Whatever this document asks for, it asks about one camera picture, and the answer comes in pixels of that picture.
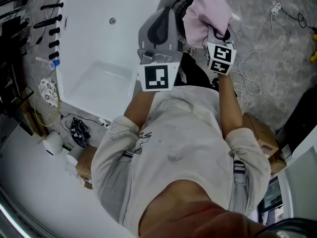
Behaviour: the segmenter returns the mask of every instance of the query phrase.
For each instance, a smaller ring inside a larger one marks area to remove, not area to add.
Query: bathtub overflow slot
[[[111,18],[111,19],[109,20],[109,23],[110,23],[111,25],[115,24],[115,18]]]

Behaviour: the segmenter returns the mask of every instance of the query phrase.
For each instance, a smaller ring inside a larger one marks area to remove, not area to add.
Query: power plug
[[[271,10],[271,12],[276,16],[278,15],[278,11],[282,9],[281,4],[278,2]]]

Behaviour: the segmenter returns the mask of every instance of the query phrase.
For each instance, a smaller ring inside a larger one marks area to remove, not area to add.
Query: pink towel
[[[183,17],[187,43],[195,48],[204,48],[208,25],[224,36],[231,17],[232,11],[225,0],[194,0]]]

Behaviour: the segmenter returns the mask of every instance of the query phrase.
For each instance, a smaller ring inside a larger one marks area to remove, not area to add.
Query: forearm
[[[242,112],[229,76],[219,75],[219,107],[222,135],[225,139],[229,132],[243,126]]]
[[[134,122],[140,129],[143,127],[156,92],[139,92],[133,97],[124,116]]]

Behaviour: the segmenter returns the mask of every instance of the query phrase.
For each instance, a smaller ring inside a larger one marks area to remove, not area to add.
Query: white sweatshirt
[[[133,152],[131,190],[123,225],[138,236],[139,221],[150,202],[170,183],[188,179],[199,184],[209,198],[228,209],[233,183],[234,151],[250,176],[246,215],[264,197],[270,166],[253,133],[247,128],[230,132],[224,140],[219,126],[219,94],[196,86],[174,87],[156,93],[141,132],[126,117],[110,125],[92,163],[94,189],[102,181],[116,154]]]

